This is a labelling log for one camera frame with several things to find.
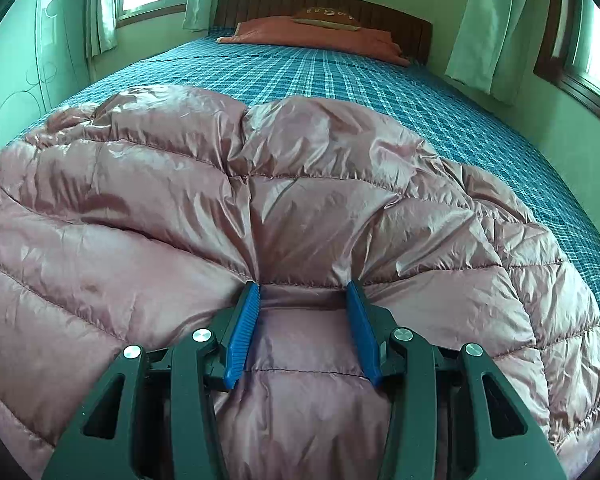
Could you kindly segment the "pale green side curtain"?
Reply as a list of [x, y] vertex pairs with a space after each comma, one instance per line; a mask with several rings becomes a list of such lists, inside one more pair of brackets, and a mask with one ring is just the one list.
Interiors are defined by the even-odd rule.
[[445, 75], [512, 105], [526, 53], [527, 0], [467, 0]]

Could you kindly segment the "pink puffer down jacket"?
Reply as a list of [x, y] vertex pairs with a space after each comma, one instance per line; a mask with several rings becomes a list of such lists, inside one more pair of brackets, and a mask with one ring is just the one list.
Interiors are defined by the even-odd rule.
[[530, 205], [353, 103], [158, 86], [60, 110], [0, 151], [0, 439], [40, 478], [125, 346], [175, 344], [255, 281], [245, 376], [216, 401], [228, 472], [374, 478], [389, 404], [344, 313], [358, 281], [432, 344], [481, 344], [577, 478], [600, 309]]

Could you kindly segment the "orange folded blanket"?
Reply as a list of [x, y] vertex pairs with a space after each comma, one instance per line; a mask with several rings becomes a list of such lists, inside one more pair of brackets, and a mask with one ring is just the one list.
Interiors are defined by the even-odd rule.
[[401, 48], [392, 41], [390, 32], [364, 27], [347, 30], [301, 24], [290, 16], [272, 16], [241, 22], [233, 36], [220, 37], [216, 42], [334, 50], [400, 66], [411, 64], [402, 56]]

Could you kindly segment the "blue plaid bed sheet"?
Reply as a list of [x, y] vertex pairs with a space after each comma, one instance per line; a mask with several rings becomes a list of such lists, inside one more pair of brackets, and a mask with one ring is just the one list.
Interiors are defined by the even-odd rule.
[[388, 115], [449, 159], [492, 172], [555, 234], [600, 307], [600, 232], [548, 160], [520, 133], [422, 66], [343, 52], [220, 44], [222, 28], [117, 70], [62, 99], [105, 101], [136, 86], [184, 84], [249, 106], [286, 96], [350, 101]]

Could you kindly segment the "brown embroidered pillow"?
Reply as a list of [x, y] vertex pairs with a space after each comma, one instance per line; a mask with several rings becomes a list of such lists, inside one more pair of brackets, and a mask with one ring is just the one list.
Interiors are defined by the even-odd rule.
[[311, 6], [298, 11], [292, 19], [299, 24], [356, 32], [360, 22], [350, 13], [324, 6]]

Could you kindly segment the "side window wooden frame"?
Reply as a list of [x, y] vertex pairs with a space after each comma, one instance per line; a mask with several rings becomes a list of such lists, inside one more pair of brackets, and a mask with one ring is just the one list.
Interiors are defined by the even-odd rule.
[[550, 0], [534, 73], [600, 119], [600, 0]]

